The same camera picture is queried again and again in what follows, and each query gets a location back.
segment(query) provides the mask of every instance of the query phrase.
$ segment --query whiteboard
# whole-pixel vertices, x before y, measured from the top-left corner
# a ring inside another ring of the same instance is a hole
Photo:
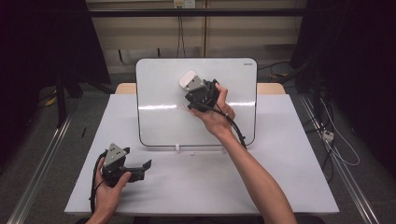
[[[147,147],[220,146],[205,125],[187,109],[187,94],[178,84],[188,72],[227,88],[235,123],[254,141],[257,63],[250,58],[142,59],[136,64],[136,97],[140,142]]]

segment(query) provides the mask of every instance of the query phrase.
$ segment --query white table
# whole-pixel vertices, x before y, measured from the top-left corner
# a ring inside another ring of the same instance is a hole
[[[339,212],[290,97],[258,95],[256,138],[249,152],[276,179],[295,213]],[[220,148],[143,147],[134,94],[111,95],[65,212],[91,212],[92,170],[111,143],[130,147],[125,166],[152,160],[144,181],[128,184],[119,214],[128,216],[258,215],[225,151]]]

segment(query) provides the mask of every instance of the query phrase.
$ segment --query person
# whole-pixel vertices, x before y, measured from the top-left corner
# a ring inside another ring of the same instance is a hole
[[[226,103],[228,90],[216,83],[219,90],[217,107],[231,119],[235,118],[233,109]],[[226,148],[238,173],[247,188],[247,192],[260,211],[265,223],[297,223],[288,199],[273,177],[243,148],[233,134],[232,126],[222,115],[213,111],[200,112],[192,109],[191,113],[202,120],[207,130],[216,136]],[[96,171],[96,182],[103,181],[100,173],[101,159]],[[114,215],[122,188],[126,185],[130,173],[125,173],[116,187],[102,184],[96,192],[96,210],[87,223],[107,223]]]

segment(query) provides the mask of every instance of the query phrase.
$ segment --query human hand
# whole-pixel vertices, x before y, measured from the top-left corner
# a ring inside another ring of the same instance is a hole
[[[131,177],[130,172],[123,174],[114,188],[103,182],[101,169],[105,158],[99,160],[95,175],[95,186],[100,185],[96,190],[95,211],[87,223],[107,223],[114,215],[119,206],[120,194]]]
[[[216,83],[216,88],[219,91],[219,98],[214,108],[228,115],[228,117],[231,119],[234,119],[235,112],[233,112],[233,109],[227,105],[227,103],[225,103],[228,90],[221,87],[219,83]],[[224,116],[211,110],[203,113],[195,108],[191,110],[191,113],[195,117],[201,119],[204,122],[207,130],[215,135],[218,139],[233,134],[231,124]]]

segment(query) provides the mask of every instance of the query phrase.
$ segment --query wooden edge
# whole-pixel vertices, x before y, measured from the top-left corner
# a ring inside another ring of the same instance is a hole
[[[258,94],[286,94],[285,89],[279,83],[258,83]],[[135,83],[121,83],[117,89],[116,94],[136,94]]]

